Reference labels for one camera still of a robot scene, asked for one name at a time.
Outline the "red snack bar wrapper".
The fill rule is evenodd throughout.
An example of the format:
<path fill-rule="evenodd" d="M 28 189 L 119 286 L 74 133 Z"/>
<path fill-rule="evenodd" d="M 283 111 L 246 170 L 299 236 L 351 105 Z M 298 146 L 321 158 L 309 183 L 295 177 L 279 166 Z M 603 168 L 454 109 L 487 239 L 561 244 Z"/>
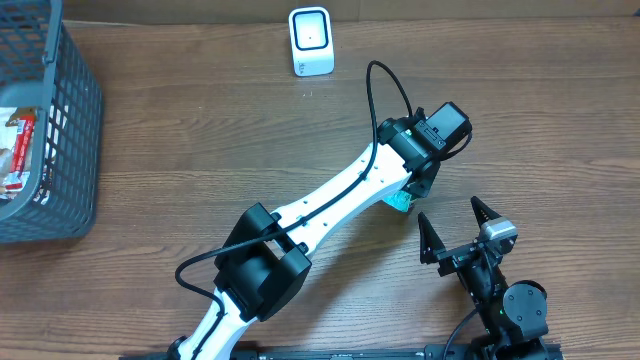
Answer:
<path fill-rule="evenodd" d="M 1 108 L 1 198 L 13 199 L 30 177 L 36 125 L 34 107 Z"/>

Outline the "light green packet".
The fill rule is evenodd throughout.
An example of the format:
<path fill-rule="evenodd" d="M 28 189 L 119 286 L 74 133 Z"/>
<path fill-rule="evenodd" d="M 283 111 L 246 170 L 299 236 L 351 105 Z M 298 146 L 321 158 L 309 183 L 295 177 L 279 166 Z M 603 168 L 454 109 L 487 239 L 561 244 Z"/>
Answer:
<path fill-rule="evenodd" d="M 413 206 L 414 199 L 410 193 L 399 190 L 392 195 L 386 196 L 383 201 L 400 212 L 408 213 Z"/>

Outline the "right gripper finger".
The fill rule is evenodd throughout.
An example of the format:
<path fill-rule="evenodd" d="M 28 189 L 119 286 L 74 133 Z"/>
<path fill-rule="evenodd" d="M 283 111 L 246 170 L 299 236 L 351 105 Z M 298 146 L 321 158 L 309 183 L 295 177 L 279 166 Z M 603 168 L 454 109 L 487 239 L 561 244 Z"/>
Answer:
<path fill-rule="evenodd" d="M 423 212 L 418 214 L 418 225 L 420 233 L 420 262 L 422 264 L 438 262 L 439 256 L 446 252 L 446 248 Z"/>
<path fill-rule="evenodd" d="M 491 209 L 477 196 L 473 196 L 470 202 L 479 227 L 482 227 L 483 224 L 491 220 L 496 220 L 501 217 L 498 212 Z"/>

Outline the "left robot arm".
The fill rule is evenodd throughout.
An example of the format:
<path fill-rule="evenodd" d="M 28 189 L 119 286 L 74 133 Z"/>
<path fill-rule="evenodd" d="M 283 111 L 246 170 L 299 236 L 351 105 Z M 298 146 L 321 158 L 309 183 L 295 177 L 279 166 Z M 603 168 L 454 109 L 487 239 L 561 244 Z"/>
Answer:
<path fill-rule="evenodd" d="M 170 359 L 228 359 L 247 328 L 279 312 L 301 289 L 321 244 L 385 199 L 406 210 L 428 195 L 440 164 L 471 139 L 469 117 L 446 102 L 389 118 L 360 157 L 312 193 L 273 211 L 261 203 L 238 219 L 223 247 L 209 253 L 218 273 L 212 303 L 194 333 L 174 341 Z"/>

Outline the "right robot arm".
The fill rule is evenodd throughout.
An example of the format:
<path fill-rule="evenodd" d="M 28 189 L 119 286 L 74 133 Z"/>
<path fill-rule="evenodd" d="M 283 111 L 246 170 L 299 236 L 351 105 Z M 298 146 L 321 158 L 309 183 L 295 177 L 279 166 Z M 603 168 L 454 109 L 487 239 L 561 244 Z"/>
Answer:
<path fill-rule="evenodd" d="M 547 292 L 539 283 L 508 284 L 499 265 L 516 243 L 518 229 L 478 197 L 470 199 L 479 233 L 471 243 L 448 249 L 424 213 L 418 214 L 420 262 L 436 264 L 444 277 L 455 274 L 474 304 L 444 345 L 447 358 L 462 328 L 479 316 L 485 334 L 473 339 L 464 359 L 549 359 Z"/>

